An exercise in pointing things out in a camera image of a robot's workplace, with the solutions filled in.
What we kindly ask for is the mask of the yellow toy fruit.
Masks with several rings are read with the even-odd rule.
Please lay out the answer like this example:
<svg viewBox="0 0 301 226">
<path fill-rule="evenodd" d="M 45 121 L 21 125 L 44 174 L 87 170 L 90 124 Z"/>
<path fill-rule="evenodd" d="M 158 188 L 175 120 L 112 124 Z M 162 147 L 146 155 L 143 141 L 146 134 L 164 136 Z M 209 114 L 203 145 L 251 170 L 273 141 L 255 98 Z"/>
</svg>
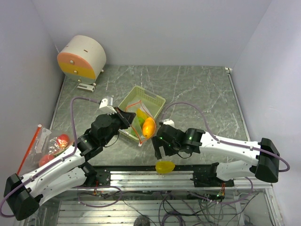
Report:
<svg viewBox="0 0 301 226">
<path fill-rule="evenodd" d="M 146 120 L 148 118 L 148 115 L 146 112 L 142 111 L 140 108 L 136 111 L 137 117 L 142 118 L 143 120 Z"/>
</svg>

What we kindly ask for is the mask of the orange toy mango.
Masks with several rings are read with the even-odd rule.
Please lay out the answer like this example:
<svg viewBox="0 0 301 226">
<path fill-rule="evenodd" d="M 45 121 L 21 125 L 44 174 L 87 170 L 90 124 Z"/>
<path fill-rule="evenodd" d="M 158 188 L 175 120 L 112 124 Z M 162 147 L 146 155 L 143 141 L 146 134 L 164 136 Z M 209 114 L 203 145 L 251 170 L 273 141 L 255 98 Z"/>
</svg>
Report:
<svg viewBox="0 0 301 226">
<path fill-rule="evenodd" d="M 155 130 L 156 130 L 156 123 L 154 119 L 152 117 L 148 117 L 143 123 L 143 127 L 142 127 L 143 136 L 147 139 L 151 138 L 155 133 Z"/>
</svg>

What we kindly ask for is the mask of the yellow toy starfruit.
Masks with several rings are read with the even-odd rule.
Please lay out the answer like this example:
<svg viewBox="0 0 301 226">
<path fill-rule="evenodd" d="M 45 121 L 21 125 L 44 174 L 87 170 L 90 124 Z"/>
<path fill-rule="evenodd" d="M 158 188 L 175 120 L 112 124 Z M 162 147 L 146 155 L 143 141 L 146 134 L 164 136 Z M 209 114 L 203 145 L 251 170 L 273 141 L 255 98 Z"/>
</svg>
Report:
<svg viewBox="0 0 301 226">
<path fill-rule="evenodd" d="M 156 163 L 155 169 L 159 174 L 167 174 L 175 169 L 175 164 L 172 161 L 159 161 Z"/>
</svg>

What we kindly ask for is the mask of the red toy tomato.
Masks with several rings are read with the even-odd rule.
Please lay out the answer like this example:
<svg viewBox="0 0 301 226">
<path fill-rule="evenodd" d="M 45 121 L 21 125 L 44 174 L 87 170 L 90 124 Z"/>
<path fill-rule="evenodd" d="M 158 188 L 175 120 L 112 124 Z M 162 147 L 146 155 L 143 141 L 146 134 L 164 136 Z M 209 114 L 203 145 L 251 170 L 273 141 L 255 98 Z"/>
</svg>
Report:
<svg viewBox="0 0 301 226">
<path fill-rule="evenodd" d="M 65 148 L 69 145 L 70 138 L 67 134 L 61 134 L 57 137 L 56 142 L 60 148 Z"/>
</svg>

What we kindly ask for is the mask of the toy watermelon slice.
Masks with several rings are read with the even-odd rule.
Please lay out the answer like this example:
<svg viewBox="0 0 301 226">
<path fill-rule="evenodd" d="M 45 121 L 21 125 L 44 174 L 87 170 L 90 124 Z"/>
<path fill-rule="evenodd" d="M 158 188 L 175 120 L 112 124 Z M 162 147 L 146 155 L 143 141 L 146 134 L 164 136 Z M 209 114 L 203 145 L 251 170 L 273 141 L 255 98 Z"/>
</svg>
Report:
<svg viewBox="0 0 301 226">
<path fill-rule="evenodd" d="M 53 155 L 54 157 L 57 157 L 57 156 L 61 155 L 62 153 L 64 153 L 65 150 L 66 150 L 66 149 L 61 149 L 61 150 L 54 151 L 54 152 L 52 153 L 52 155 Z"/>
</svg>

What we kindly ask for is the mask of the clear bag orange zipper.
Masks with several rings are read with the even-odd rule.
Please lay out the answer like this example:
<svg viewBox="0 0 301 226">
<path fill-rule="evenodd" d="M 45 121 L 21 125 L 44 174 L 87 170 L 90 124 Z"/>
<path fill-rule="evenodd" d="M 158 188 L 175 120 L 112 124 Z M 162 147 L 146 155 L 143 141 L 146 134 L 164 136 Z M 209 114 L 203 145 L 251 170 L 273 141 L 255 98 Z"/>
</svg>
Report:
<svg viewBox="0 0 301 226">
<path fill-rule="evenodd" d="M 60 148 L 56 139 L 61 134 L 67 134 L 70 138 L 69 145 L 65 148 Z M 74 137 L 71 132 L 62 130 L 47 129 L 41 124 L 38 125 L 36 132 L 29 144 L 29 147 L 18 168 L 17 175 L 29 173 L 39 168 L 40 159 L 46 154 L 52 154 L 54 151 L 67 149 L 74 142 Z"/>
</svg>

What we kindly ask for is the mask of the toy peach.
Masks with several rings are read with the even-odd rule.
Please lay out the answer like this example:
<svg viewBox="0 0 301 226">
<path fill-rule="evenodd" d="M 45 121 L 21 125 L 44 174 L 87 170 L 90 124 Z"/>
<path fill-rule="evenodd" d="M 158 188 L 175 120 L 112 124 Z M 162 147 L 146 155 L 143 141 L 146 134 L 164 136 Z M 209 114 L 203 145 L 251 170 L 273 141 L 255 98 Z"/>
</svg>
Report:
<svg viewBox="0 0 301 226">
<path fill-rule="evenodd" d="M 39 163 L 38 163 L 39 167 L 42 167 L 43 165 L 47 164 L 48 162 L 50 162 L 50 161 L 53 160 L 54 158 L 55 158 L 55 156 L 53 156 L 52 154 L 46 154 L 46 155 L 44 155 L 44 156 L 40 159 L 40 161 L 39 161 Z"/>
</svg>

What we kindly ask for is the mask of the green toy round vegetable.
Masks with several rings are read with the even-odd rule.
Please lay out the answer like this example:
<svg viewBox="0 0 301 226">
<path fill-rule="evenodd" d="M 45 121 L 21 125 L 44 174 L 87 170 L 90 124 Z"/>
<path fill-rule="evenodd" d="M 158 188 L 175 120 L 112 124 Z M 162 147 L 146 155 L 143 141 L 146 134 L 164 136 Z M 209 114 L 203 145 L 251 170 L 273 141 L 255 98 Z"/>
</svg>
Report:
<svg viewBox="0 0 301 226">
<path fill-rule="evenodd" d="M 144 118 L 141 118 L 141 117 L 138 117 L 138 116 L 137 116 L 137 119 L 138 119 L 138 122 L 139 122 L 140 127 L 142 127 L 143 124 L 144 124 L 144 122 L 145 122 L 145 119 L 144 119 Z"/>
</svg>

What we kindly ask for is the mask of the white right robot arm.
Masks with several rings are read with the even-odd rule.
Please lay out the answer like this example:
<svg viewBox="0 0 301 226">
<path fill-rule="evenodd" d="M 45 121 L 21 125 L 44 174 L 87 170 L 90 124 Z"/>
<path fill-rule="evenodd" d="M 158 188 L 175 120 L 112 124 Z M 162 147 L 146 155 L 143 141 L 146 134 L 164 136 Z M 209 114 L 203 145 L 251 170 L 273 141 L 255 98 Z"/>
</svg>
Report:
<svg viewBox="0 0 301 226">
<path fill-rule="evenodd" d="M 268 138 L 260 142 L 239 141 L 224 137 L 213 138 L 209 132 L 189 128 L 185 132 L 162 124 L 152 139 L 155 157 L 162 159 L 160 148 L 166 156 L 180 152 L 225 154 L 234 158 L 230 163 L 213 163 L 207 175 L 208 183 L 218 186 L 234 178 L 255 177 L 267 183 L 278 182 L 280 153 Z"/>
</svg>

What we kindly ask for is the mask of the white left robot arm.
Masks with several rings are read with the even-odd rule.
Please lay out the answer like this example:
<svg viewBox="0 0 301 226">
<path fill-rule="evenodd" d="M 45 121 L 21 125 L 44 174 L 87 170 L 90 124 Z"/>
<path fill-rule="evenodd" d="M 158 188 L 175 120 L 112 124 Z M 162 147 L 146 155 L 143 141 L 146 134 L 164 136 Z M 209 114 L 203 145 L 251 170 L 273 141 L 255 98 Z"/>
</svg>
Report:
<svg viewBox="0 0 301 226">
<path fill-rule="evenodd" d="M 21 221 L 50 198 L 70 188 L 91 187 L 96 175 L 88 161 L 102 152 L 119 130 L 128 129 L 135 117 L 135 113 L 118 107 L 111 113 L 98 115 L 91 127 L 62 154 L 22 176 L 8 177 L 1 204 L 6 202 L 13 212 L 12 217 Z"/>
</svg>

